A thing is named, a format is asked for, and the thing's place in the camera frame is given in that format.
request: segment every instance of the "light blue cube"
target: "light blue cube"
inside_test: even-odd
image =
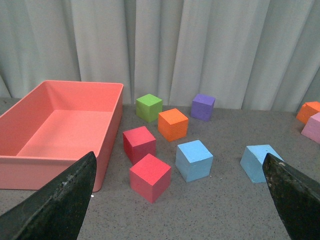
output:
[[[265,161],[267,153],[270,153],[283,161],[270,145],[246,146],[244,150],[240,165],[254,184],[266,182],[262,164]]]
[[[179,144],[175,165],[186,182],[204,178],[210,174],[214,156],[200,140]]]

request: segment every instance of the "orange cube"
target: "orange cube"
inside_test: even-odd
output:
[[[159,113],[158,131],[172,142],[187,135],[188,122],[189,119],[176,108],[163,111]]]
[[[310,101],[302,105],[300,111],[298,112],[296,119],[300,122],[307,124],[309,118],[320,112],[320,102]]]

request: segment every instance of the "blue cube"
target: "blue cube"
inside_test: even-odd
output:
[[[197,94],[192,101],[191,117],[208,122],[216,99],[213,96]]]
[[[266,182],[262,165],[267,153],[270,153],[283,161],[270,145],[246,146],[244,150],[240,165],[254,184]]]
[[[204,178],[210,174],[214,156],[200,140],[179,144],[175,165],[186,182]]]

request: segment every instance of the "green cube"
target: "green cube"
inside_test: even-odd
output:
[[[135,102],[135,114],[150,123],[158,119],[162,112],[162,102],[162,99],[152,94],[139,97]]]

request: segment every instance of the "purple cube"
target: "purple cube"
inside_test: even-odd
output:
[[[197,94],[192,101],[191,117],[208,122],[214,109],[215,98]]]

